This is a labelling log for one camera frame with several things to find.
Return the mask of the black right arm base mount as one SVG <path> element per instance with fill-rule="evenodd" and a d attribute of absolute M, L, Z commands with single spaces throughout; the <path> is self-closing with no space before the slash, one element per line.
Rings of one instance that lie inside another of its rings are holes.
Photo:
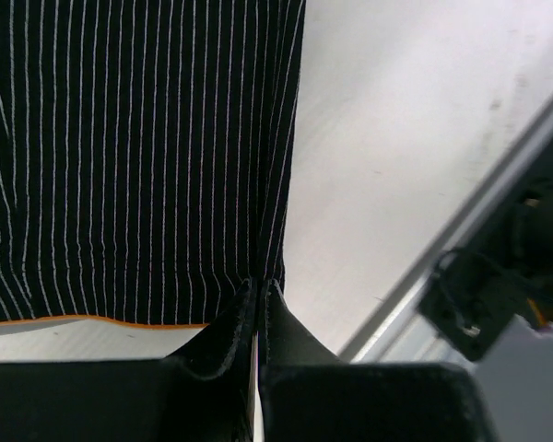
<path fill-rule="evenodd" d="M 553 136 L 477 234 L 439 258 L 418 311 L 471 362 L 515 316 L 553 322 Z"/>

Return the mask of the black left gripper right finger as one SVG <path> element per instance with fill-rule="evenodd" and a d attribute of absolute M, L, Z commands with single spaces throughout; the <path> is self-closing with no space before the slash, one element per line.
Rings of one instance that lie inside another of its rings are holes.
<path fill-rule="evenodd" d="M 447 363 L 349 364 L 259 294 L 259 394 L 267 441 L 490 441 L 477 386 Z"/>

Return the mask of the black striped underwear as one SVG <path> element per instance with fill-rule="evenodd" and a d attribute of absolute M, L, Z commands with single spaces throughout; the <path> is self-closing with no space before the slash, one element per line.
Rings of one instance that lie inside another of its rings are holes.
<path fill-rule="evenodd" d="M 283 282 L 302 1 L 0 1 L 0 322 Z"/>

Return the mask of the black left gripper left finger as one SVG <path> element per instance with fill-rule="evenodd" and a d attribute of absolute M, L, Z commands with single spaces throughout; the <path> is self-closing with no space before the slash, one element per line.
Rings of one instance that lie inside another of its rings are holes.
<path fill-rule="evenodd" d="M 0 441 L 249 441 L 257 283 L 155 359 L 0 363 Z"/>

